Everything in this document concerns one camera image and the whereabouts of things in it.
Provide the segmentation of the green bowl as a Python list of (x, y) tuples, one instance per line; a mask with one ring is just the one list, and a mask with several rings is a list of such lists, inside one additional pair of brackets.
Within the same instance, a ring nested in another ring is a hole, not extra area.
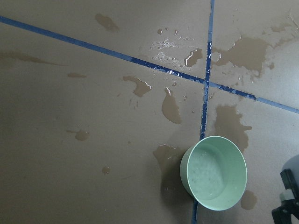
[(232, 141), (209, 136), (187, 149), (180, 163), (185, 190), (199, 204), (214, 211), (228, 210), (243, 196), (247, 166)]

